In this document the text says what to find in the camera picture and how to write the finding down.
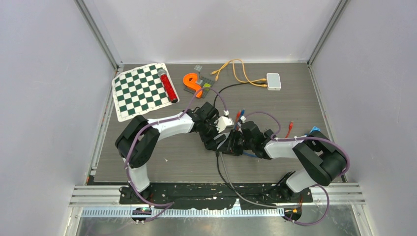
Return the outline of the grey lego tower piece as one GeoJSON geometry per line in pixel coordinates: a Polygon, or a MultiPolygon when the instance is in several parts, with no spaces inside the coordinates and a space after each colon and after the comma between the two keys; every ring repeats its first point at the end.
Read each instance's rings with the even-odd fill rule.
{"type": "Polygon", "coordinates": [[[202,82],[203,82],[202,79],[201,79],[201,69],[202,69],[202,66],[200,66],[200,65],[196,65],[194,67],[194,70],[197,71],[197,81],[196,81],[196,84],[198,84],[198,85],[201,85],[202,82]]]}

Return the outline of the white network switch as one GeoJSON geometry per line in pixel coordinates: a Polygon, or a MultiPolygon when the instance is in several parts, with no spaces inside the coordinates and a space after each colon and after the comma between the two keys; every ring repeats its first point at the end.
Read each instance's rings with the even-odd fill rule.
{"type": "Polygon", "coordinates": [[[229,133],[222,133],[222,134],[218,134],[217,136],[215,136],[214,137],[215,150],[220,149],[220,147],[226,142],[228,137],[229,137],[229,133]]]}
{"type": "Polygon", "coordinates": [[[279,73],[267,73],[267,89],[279,91],[282,88],[281,79],[279,73]]]}

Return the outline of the red toy microphone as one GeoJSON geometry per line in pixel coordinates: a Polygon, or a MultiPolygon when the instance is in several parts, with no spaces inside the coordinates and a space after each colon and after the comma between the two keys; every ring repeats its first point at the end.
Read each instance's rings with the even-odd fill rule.
{"type": "Polygon", "coordinates": [[[168,77],[167,71],[163,68],[158,70],[158,76],[161,80],[161,82],[163,83],[163,86],[165,88],[165,91],[168,95],[169,101],[172,103],[177,103],[178,102],[178,97],[176,95],[176,92],[174,90],[174,87],[172,86],[172,83],[168,77]]]}

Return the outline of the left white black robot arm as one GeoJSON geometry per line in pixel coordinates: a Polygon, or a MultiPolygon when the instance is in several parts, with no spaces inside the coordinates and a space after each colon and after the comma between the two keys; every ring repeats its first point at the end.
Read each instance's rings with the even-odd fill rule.
{"type": "Polygon", "coordinates": [[[233,125],[228,111],[220,115],[208,102],[202,107],[186,109],[170,117],[134,117],[115,141],[128,177],[128,186],[119,189],[120,204],[144,204],[150,201],[147,162],[159,141],[178,134],[196,132],[200,135],[204,147],[215,151],[226,139],[223,131],[233,125]]]}

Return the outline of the orange S-shaped toy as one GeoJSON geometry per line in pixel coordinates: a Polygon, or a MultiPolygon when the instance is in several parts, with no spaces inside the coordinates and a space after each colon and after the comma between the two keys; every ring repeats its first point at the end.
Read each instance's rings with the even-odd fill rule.
{"type": "Polygon", "coordinates": [[[201,98],[203,92],[202,87],[197,84],[198,79],[197,73],[188,73],[183,77],[183,83],[187,88],[194,91],[196,98],[201,98]]]}

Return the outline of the green white chessboard mat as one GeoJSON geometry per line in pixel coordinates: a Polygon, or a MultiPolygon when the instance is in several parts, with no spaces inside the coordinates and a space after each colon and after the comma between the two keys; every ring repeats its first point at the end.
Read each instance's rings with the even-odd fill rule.
{"type": "Polygon", "coordinates": [[[112,96],[119,122],[170,106],[168,92],[158,71],[164,63],[151,63],[118,74],[112,80],[112,96]]]}

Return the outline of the blue orange lego bricks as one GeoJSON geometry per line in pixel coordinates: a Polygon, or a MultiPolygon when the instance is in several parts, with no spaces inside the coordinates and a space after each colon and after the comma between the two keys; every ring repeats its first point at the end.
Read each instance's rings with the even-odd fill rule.
{"type": "Polygon", "coordinates": [[[315,131],[319,131],[320,132],[321,129],[318,128],[318,127],[316,127],[316,126],[313,126],[309,133],[312,133],[312,132],[315,132],[315,131]]]}

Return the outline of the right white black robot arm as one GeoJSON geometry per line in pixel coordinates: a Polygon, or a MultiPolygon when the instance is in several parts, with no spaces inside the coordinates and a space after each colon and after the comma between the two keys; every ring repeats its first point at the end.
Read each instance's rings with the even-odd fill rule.
{"type": "Polygon", "coordinates": [[[298,159],[303,168],[278,182],[277,193],[288,202],[293,202],[306,188],[328,186],[349,166],[346,154],[320,131],[279,139],[271,130],[261,132],[254,122],[248,121],[240,129],[221,137],[216,153],[240,156],[250,150],[260,159],[298,159]]]}

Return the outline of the black mounting base plate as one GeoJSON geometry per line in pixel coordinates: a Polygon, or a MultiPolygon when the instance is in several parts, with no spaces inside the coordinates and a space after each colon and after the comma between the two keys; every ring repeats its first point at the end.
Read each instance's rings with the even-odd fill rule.
{"type": "Polygon", "coordinates": [[[285,195],[281,185],[276,183],[234,183],[239,192],[236,194],[224,183],[192,183],[192,182],[152,182],[141,196],[136,196],[130,186],[119,188],[121,205],[136,205],[151,203],[158,209],[170,205],[171,209],[231,209],[239,203],[243,209],[266,209],[268,205],[284,204],[297,205],[312,203],[313,198],[309,189],[300,193],[285,195]]]}

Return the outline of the grey lego baseplate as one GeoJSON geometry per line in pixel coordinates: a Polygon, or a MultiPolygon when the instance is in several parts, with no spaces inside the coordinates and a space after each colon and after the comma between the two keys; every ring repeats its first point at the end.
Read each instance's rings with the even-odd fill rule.
{"type": "Polygon", "coordinates": [[[196,89],[199,88],[205,88],[202,91],[200,91],[201,95],[198,98],[205,98],[206,95],[209,93],[209,89],[214,86],[215,80],[209,79],[207,77],[199,75],[197,80],[192,80],[192,78],[189,78],[188,82],[184,83],[184,90],[194,94],[196,89]]]}

